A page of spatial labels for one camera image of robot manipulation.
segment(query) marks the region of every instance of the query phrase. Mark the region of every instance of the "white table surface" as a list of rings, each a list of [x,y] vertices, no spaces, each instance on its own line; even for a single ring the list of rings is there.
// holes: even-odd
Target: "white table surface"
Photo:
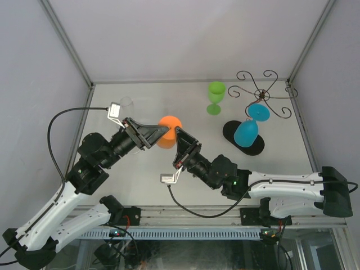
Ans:
[[[254,90],[252,82],[226,83]],[[270,82],[258,82],[266,88]],[[285,82],[277,82],[271,89],[273,96],[287,96]],[[219,154],[238,164],[240,169],[256,170],[273,174],[311,173],[302,135],[293,113],[290,119],[281,119],[271,113],[270,119],[260,122],[259,134],[265,141],[265,149],[258,156],[247,156],[229,143],[222,135],[224,124],[230,120],[244,121],[244,108],[255,97],[241,92],[239,98],[225,95],[219,104],[222,111],[212,116],[206,112],[208,83],[140,83],[99,84],[92,98],[92,107],[107,107],[111,101],[122,97],[133,99],[134,120],[142,124],[157,124],[166,115],[174,115],[183,124],[183,129],[202,143],[201,154],[212,161]],[[290,100],[269,100],[274,110],[289,107]],[[88,133],[101,133],[107,140],[116,132],[116,124],[109,121],[103,111],[89,111],[83,137]],[[174,205],[168,188],[160,183],[160,173],[174,173],[172,162],[176,146],[165,150],[154,146],[138,154],[128,154],[108,171],[110,177],[83,205],[95,205],[103,196],[114,195],[123,205],[158,206]],[[222,196],[221,188],[211,190],[190,173],[183,172],[173,186],[177,200],[183,205],[231,205],[235,201]],[[256,205],[259,200],[245,199],[240,205]]]

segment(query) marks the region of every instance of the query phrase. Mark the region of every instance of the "black coaster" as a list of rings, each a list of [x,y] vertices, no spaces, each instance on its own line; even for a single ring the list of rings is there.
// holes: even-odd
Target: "black coaster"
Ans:
[[[241,152],[249,156],[259,155],[265,148],[264,139],[262,139],[260,135],[257,136],[255,142],[250,147],[241,147],[235,142],[234,133],[240,124],[241,124],[240,121],[235,121],[235,120],[227,122],[223,127],[223,135],[225,139],[227,139],[230,143],[232,143]]]

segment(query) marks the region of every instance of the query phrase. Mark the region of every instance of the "black bracket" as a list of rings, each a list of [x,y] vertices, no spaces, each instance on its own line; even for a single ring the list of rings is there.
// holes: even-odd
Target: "black bracket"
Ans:
[[[128,224],[128,219],[125,216],[129,217],[131,226],[139,226],[141,220],[141,209],[139,207],[131,206],[129,208],[124,208],[122,212],[122,219],[117,223],[118,226],[126,226]]]
[[[243,226],[278,226],[279,221],[285,222],[285,219],[277,219],[274,217],[260,217],[259,207],[240,208],[241,225]],[[292,225],[291,218],[287,220],[287,225]]]

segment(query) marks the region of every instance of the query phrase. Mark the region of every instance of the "clear glass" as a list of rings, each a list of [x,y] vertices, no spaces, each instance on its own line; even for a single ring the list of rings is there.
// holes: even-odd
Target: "clear glass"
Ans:
[[[134,119],[135,108],[134,108],[134,102],[131,99],[131,97],[123,97],[119,103],[120,103],[119,120],[123,120],[126,117],[130,117]]]

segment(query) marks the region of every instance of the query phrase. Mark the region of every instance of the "green wine glass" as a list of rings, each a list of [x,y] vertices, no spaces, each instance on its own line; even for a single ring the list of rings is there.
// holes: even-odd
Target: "green wine glass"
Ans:
[[[206,110],[208,114],[218,115],[221,112],[221,108],[218,103],[223,100],[226,91],[225,84],[221,82],[212,82],[209,85],[209,100],[212,102]]]

